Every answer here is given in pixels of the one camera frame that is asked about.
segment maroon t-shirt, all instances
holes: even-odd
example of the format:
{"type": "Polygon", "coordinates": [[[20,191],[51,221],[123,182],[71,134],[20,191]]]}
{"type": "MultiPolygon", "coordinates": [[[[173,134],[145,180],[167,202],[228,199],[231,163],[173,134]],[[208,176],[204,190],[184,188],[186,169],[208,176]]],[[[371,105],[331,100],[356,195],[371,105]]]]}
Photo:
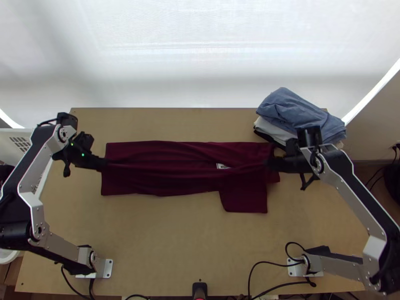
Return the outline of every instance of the maroon t-shirt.
{"type": "Polygon", "coordinates": [[[219,191],[227,212],[266,213],[267,183],[279,173],[264,161],[270,143],[136,141],[107,143],[101,194],[188,195],[219,191]]]}

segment stack of folded clothes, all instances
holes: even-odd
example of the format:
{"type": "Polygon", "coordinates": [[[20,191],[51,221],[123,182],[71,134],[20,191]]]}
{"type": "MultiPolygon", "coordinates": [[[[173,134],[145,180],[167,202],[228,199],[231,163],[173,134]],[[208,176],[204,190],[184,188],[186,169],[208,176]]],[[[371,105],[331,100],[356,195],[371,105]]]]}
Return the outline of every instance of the stack of folded clothes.
{"type": "Polygon", "coordinates": [[[297,129],[319,126],[324,144],[343,145],[345,123],[291,90],[280,87],[259,105],[260,115],[254,122],[254,132],[285,148],[287,141],[297,138],[297,129]]]}

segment white wall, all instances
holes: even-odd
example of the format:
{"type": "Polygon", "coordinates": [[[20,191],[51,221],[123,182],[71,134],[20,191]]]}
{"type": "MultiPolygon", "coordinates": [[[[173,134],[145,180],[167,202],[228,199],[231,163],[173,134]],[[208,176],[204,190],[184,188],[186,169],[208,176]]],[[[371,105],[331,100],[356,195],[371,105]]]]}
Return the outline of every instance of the white wall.
{"type": "Polygon", "coordinates": [[[347,125],[344,150],[353,160],[390,160],[399,141],[400,71],[347,125]]]}
{"type": "Polygon", "coordinates": [[[283,86],[343,117],[375,83],[373,77],[286,76],[103,84],[53,79],[1,84],[0,108],[29,128],[72,107],[256,108],[270,92],[283,86]]]}
{"type": "Polygon", "coordinates": [[[0,113],[257,107],[287,87],[346,115],[400,56],[398,0],[3,0],[0,113]]]}

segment vent grille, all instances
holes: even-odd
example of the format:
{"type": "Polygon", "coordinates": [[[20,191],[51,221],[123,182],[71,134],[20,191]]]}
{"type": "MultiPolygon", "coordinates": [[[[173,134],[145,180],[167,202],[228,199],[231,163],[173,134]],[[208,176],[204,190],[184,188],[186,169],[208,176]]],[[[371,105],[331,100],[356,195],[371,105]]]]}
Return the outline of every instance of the vent grille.
{"type": "Polygon", "coordinates": [[[26,140],[24,137],[10,136],[9,138],[18,148],[22,151],[22,153],[26,153],[28,149],[31,147],[31,142],[26,140]]]}

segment folded clothes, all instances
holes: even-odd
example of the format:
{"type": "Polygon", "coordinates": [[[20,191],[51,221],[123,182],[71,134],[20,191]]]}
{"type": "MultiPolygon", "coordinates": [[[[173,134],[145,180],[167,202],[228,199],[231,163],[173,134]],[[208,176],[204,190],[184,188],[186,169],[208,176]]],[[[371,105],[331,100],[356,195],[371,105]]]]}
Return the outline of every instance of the folded clothes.
{"type": "Polygon", "coordinates": [[[101,194],[188,195],[219,191],[227,212],[266,213],[267,183],[279,173],[264,162],[274,146],[258,142],[107,143],[101,194]]]}
{"type": "Polygon", "coordinates": [[[324,144],[336,144],[346,138],[345,123],[301,98],[291,90],[280,87],[267,96],[256,113],[285,131],[319,126],[324,144]]]}
{"type": "Polygon", "coordinates": [[[275,142],[286,146],[286,141],[289,139],[297,139],[297,135],[283,130],[262,117],[258,117],[254,122],[254,130],[259,133],[269,135],[275,142]]]}

